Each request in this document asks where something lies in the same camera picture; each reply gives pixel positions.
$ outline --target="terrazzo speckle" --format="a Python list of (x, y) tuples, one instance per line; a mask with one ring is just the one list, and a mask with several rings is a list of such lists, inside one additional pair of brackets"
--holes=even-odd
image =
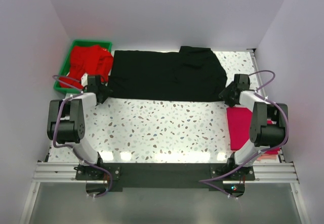
[[(248, 52), (215, 52), (227, 73), (254, 72)], [(250, 77), (251, 89), (258, 87)], [(109, 98), (86, 112), (86, 137), (104, 162), (223, 163), (232, 151), (223, 102), (171, 102)], [(77, 162), (52, 148), (49, 162)]]

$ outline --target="gray wall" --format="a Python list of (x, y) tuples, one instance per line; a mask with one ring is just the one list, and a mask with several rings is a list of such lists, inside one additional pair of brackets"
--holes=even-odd
[(256, 48), (283, 0), (51, 0), (72, 37), (114, 49)]
[(323, 7), (324, 0), (285, 0), (256, 52), (261, 69), (277, 73), (266, 91), (289, 106), (285, 153), (296, 165), (313, 224), (324, 220)]
[(1, 0), (0, 17), (0, 223), (18, 223), (69, 39), (50, 0)]

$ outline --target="red cloth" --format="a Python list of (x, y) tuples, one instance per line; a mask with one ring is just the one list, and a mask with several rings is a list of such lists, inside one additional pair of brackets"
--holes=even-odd
[[(230, 146), (232, 151), (239, 150), (250, 138), (250, 124), (252, 112), (247, 108), (227, 108), (227, 123), (230, 138)], [(278, 154), (279, 148), (267, 151), (267, 154)]]
[[(70, 54), (71, 66), (68, 76), (81, 82), (81, 78), (85, 73), (88, 75), (101, 75), (101, 81), (108, 82), (108, 73), (112, 68), (112, 63), (113, 57), (111, 53), (99, 45), (91, 47), (75, 46)], [(68, 78), (60, 78), (60, 80), (80, 89), (83, 88), (81, 83), (77, 81)], [(69, 87), (62, 83), (60, 85), (61, 87)]]

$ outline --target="green plastic basket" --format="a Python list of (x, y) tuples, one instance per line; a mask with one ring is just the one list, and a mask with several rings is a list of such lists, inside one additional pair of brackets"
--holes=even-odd
[[(109, 41), (102, 41), (102, 40), (85, 40), (85, 39), (76, 39), (75, 41), (73, 41), (69, 52), (63, 62), (63, 65), (60, 69), (60, 73), (59, 75), (63, 75), (66, 76), (68, 74), (68, 72), (70, 71), (70, 54), (71, 51), (73, 49), (74, 46), (83, 46), (83, 47), (90, 47), (90, 46), (95, 46), (95, 45), (99, 45), (103, 48), (106, 48), (109, 50), (109, 52), (111, 52), (111, 46), (112, 43)], [(77, 94), (79, 91), (73, 88), (65, 88), (65, 87), (61, 87), (60, 83), (58, 81), (55, 81), (54, 83), (54, 89), (56, 91), (65, 93), (65, 94)]]

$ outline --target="speckled tabletop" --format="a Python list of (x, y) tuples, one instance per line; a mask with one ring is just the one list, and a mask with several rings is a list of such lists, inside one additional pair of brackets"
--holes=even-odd
[[(254, 72), (249, 52), (215, 52), (229, 84)], [(251, 89), (258, 86), (251, 76)], [(86, 137), (104, 162), (223, 163), (232, 153), (223, 102), (109, 98), (86, 113)], [(49, 162), (77, 162), (68, 149), (50, 150)]]

